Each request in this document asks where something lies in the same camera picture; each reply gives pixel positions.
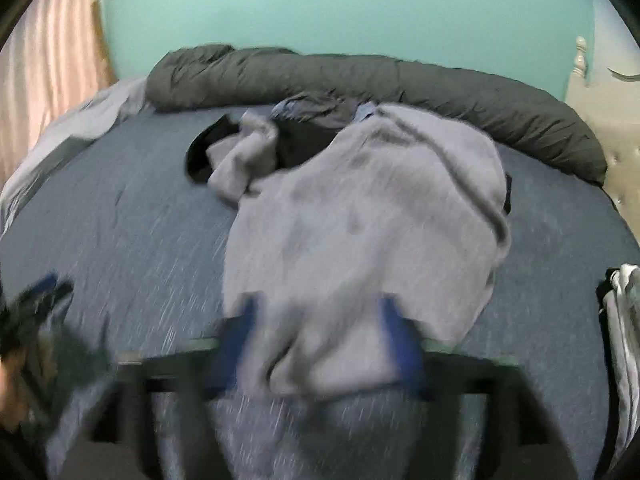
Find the grey knit sweater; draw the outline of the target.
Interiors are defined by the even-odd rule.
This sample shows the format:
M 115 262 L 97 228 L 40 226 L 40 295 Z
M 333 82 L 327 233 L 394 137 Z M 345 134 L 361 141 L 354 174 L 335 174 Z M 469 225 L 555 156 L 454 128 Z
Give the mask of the grey knit sweater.
M 224 313 L 256 294 L 236 380 L 252 396 L 338 396 L 398 378 L 378 303 L 398 298 L 453 346 L 494 290 L 511 237 L 506 173 L 464 122 L 381 104 L 292 169 L 255 113 L 211 146 L 209 187 L 238 208 L 224 254 Z

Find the folded grey clothes stack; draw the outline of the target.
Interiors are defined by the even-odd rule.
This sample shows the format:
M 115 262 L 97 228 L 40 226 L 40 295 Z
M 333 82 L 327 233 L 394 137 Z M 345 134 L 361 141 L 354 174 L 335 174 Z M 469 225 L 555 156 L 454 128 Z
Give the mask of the folded grey clothes stack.
M 599 296 L 616 393 L 614 466 L 639 430 L 639 267 L 624 263 L 608 270 Z

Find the blue patterned bed sheet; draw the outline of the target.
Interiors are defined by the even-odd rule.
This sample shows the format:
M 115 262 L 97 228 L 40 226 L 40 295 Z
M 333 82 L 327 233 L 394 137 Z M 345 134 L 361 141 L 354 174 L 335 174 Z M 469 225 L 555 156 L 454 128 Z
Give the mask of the blue patterned bed sheet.
M 183 159 L 216 110 L 142 113 L 50 177 L 1 242 L 8 295 L 49 272 L 71 278 L 55 315 L 58 390 L 46 449 L 64 462 L 85 412 L 124 352 L 157 356 L 200 336 L 220 310 L 232 210 L 192 184 Z M 610 387 L 597 288 L 639 248 L 605 192 L 512 148 L 512 247 L 462 351 L 525 368 L 578 476 L 597 471 Z M 394 390 L 325 404 L 213 404 L 241 479 L 397 479 L 426 408 Z

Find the black garment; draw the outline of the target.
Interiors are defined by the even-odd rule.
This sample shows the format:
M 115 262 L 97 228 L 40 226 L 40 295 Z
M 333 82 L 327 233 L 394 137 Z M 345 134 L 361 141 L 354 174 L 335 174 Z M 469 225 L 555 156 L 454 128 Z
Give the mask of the black garment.
M 221 117 L 186 152 L 186 174 L 236 212 L 238 235 L 308 242 L 405 242 L 491 266 L 508 244 L 510 181 L 490 136 L 388 103 L 324 128 L 246 112 Z

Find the dark grey rolled duvet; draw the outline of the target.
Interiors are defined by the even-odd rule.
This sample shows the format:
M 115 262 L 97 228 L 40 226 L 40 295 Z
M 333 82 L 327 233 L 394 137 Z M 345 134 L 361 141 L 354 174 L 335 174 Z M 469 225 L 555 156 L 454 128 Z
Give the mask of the dark grey rolled duvet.
M 206 44 L 167 53 L 146 80 L 146 97 L 163 112 L 274 104 L 304 91 L 461 120 L 594 185 L 603 185 L 608 171 L 600 142 L 572 108 L 544 90 L 477 70 L 384 55 Z

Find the light grey blanket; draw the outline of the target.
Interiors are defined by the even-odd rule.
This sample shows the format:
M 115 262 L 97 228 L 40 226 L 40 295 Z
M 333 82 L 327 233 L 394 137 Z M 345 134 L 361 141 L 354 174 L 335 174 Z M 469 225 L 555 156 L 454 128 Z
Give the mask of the light grey blanket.
M 125 79 L 99 91 L 47 126 L 1 191 L 6 232 L 43 182 L 80 152 L 146 107 L 146 79 Z

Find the blue grey garment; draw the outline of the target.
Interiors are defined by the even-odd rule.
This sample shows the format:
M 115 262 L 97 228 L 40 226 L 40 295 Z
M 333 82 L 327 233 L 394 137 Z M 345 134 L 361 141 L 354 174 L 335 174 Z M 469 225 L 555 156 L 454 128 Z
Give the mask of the blue grey garment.
M 375 112 L 373 101 L 359 101 L 331 93 L 300 92 L 276 104 L 269 114 L 274 122 L 315 122 L 320 126 L 343 128 L 360 122 Z

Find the cream tufted headboard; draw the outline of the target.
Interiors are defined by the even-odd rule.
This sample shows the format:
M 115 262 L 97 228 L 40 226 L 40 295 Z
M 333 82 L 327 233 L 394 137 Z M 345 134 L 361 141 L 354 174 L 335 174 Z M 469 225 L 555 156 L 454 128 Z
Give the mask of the cream tufted headboard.
M 639 83 L 619 73 L 587 80 L 587 41 L 578 36 L 565 93 L 568 104 L 599 141 L 608 170 L 603 189 L 634 236 L 639 235 Z

